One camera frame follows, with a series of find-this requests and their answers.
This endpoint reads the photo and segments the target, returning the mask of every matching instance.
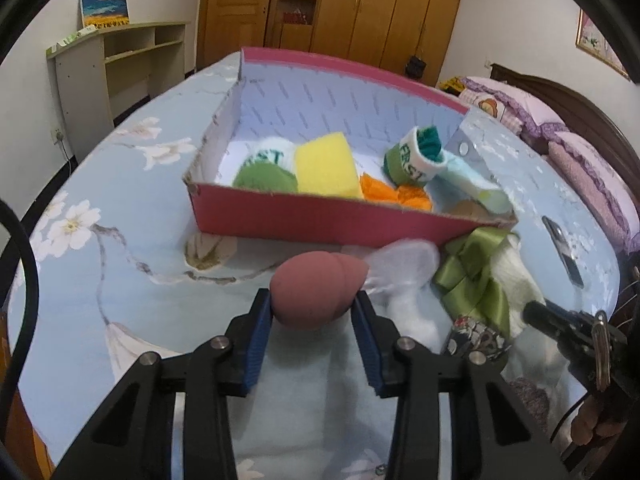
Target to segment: wooden headboard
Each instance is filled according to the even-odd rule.
[[[588,140],[616,170],[640,205],[640,158],[620,129],[602,110],[578,92],[559,83],[523,75],[498,64],[492,65],[491,79],[529,92],[549,105],[572,132]]]

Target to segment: smartphone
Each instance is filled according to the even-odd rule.
[[[574,285],[584,288],[584,282],[580,275],[580,270],[578,270],[574,254],[564,237],[562,228],[548,216],[543,216],[542,222],[546,226],[546,230],[549,231],[549,234],[551,235],[551,239],[556,246],[556,251],[558,251],[558,255],[560,256],[562,263],[564,263],[564,268],[569,275],[569,280],[571,280]]]

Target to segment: hand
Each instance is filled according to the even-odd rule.
[[[578,446],[590,443],[594,434],[603,438],[622,433],[626,422],[605,420],[598,423],[603,407],[593,396],[587,397],[571,423],[571,439]]]

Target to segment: metal bolt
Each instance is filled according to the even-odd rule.
[[[486,355],[484,355],[482,352],[479,352],[478,350],[474,350],[473,352],[471,352],[471,354],[469,354],[469,360],[473,364],[481,366],[486,362]]]
[[[216,350],[224,350],[231,344],[229,338],[223,335],[217,335],[210,341],[211,347]]]
[[[151,366],[158,361],[158,354],[155,352],[145,352],[140,356],[139,361],[143,366]]]
[[[398,348],[401,350],[413,350],[415,348],[415,341],[413,339],[411,339],[410,337],[401,337],[400,339],[398,339],[398,341],[396,341],[396,344],[398,345]]]

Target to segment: white wall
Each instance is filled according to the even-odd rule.
[[[198,0],[127,3],[132,22],[191,22],[186,31],[185,72],[192,70]],[[0,66],[0,197],[20,217],[65,163],[62,151],[50,139],[51,127],[62,124],[62,112],[45,51],[80,25],[79,0],[51,0]],[[0,230],[0,251],[5,240]]]
[[[591,100],[640,153],[640,88],[575,46],[573,0],[461,0],[440,80],[487,76],[485,60],[559,82]]]

